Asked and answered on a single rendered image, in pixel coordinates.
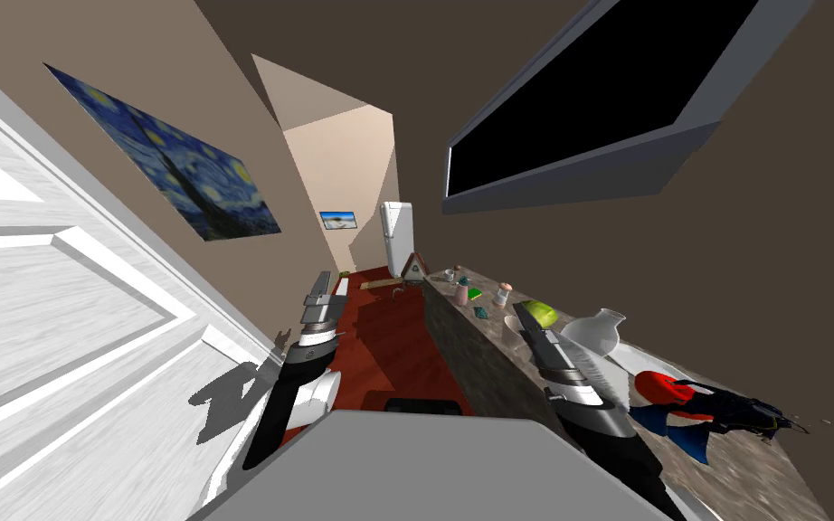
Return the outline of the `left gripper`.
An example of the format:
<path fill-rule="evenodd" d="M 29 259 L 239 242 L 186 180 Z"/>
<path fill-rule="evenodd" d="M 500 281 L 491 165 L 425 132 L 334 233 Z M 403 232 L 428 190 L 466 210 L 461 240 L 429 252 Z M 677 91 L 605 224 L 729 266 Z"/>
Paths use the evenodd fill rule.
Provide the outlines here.
<path fill-rule="evenodd" d="M 331 294 L 330 270 L 321 271 L 311 290 L 311 294 L 305 298 L 305 310 L 300 323 L 304 330 L 322 330 L 336 327 L 336 322 L 341 318 L 345 305 L 348 301 L 349 278 L 340 278 L 335 295 Z"/>

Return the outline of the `red and blue toy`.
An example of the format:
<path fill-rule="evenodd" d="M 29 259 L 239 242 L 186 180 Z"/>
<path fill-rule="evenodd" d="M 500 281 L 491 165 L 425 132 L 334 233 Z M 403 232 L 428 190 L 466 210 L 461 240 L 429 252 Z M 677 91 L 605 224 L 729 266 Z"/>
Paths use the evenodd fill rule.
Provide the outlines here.
<path fill-rule="evenodd" d="M 642 371 L 635 375 L 633 385 L 649 404 L 632 406 L 629 415 L 704 466 L 713 433 L 747 431 L 767 444 L 781 429 L 808 433 L 776 407 L 711 384 Z"/>

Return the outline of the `brown triangular house ornament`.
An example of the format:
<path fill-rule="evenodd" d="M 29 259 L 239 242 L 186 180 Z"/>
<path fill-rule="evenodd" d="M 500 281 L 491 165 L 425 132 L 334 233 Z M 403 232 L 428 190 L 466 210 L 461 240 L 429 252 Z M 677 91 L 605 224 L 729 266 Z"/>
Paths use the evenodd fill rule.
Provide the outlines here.
<path fill-rule="evenodd" d="M 400 276 L 405 284 L 420 284 L 428 273 L 429 270 L 421 254 L 415 251 L 408 257 Z"/>

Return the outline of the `clear glass vase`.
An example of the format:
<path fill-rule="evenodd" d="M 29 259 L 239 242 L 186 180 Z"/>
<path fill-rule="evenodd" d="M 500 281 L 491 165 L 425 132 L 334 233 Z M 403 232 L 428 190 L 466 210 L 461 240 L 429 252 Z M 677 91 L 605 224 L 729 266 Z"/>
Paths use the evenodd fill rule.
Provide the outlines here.
<path fill-rule="evenodd" d="M 618 326 L 626 319 L 622 313 L 602 308 L 593 316 L 579 317 L 564 326 L 561 335 L 596 355 L 607 356 L 620 342 Z"/>

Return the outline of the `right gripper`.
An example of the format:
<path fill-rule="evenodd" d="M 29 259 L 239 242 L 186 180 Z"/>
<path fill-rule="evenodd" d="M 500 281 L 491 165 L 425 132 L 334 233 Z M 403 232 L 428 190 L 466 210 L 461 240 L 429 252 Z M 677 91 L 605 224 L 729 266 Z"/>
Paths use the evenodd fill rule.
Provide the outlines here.
<path fill-rule="evenodd" d="M 531 351 L 531 362 L 543 378 L 559 378 L 559 374 L 575 371 L 575 365 L 553 332 L 537 326 L 537 320 L 529 311 L 528 302 L 513 304 L 517 316 L 520 336 Z"/>

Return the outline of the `white refrigerator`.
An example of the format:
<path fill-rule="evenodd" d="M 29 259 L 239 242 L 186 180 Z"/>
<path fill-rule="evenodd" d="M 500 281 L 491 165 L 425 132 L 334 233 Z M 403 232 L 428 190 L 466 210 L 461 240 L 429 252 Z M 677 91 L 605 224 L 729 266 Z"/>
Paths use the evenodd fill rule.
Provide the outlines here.
<path fill-rule="evenodd" d="M 414 251 L 413 208 L 410 203 L 382 202 L 379 206 L 388 269 L 399 277 Z"/>

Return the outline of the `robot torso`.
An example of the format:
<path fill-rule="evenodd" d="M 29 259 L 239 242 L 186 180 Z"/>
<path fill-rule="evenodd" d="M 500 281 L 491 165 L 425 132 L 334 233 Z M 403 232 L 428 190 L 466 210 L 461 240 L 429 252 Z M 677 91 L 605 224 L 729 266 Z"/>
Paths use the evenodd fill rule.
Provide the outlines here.
<path fill-rule="evenodd" d="M 544 425 L 334 411 L 188 521 L 673 521 Z"/>

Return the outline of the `white plate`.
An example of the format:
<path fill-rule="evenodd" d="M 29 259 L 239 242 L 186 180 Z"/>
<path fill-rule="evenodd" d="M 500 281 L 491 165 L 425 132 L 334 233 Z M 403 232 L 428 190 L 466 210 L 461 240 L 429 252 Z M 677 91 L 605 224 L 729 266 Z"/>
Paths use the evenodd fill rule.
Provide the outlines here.
<path fill-rule="evenodd" d="M 632 376 L 643 371 L 652 371 L 671 376 L 674 380 L 690 379 L 690 376 L 675 366 L 623 342 L 620 342 L 607 357 Z"/>

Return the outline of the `blue starry night painting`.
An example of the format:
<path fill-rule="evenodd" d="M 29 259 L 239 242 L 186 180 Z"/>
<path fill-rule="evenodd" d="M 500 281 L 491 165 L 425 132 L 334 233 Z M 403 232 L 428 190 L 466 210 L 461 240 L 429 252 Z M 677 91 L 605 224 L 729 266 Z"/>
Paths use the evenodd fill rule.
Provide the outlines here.
<path fill-rule="evenodd" d="M 241 160 L 84 81 L 48 71 L 204 241 L 280 231 Z"/>

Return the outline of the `grey framed black window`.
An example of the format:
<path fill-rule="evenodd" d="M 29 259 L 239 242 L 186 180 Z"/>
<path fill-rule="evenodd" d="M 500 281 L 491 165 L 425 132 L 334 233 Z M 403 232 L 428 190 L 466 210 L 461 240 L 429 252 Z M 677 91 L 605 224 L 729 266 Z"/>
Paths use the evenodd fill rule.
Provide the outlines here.
<path fill-rule="evenodd" d="M 450 141 L 441 209 L 660 193 L 815 0 L 590 0 Z"/>

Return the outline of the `white panelled door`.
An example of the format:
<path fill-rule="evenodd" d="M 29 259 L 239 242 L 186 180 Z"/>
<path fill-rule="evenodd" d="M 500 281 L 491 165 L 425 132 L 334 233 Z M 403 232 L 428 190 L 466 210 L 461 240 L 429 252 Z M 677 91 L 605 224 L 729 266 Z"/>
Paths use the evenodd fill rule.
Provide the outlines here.
<path fill-rule="evenodd" d="M 280 361 L 67 157 L 0 91 L 0 521 L 186 521 Z"/>

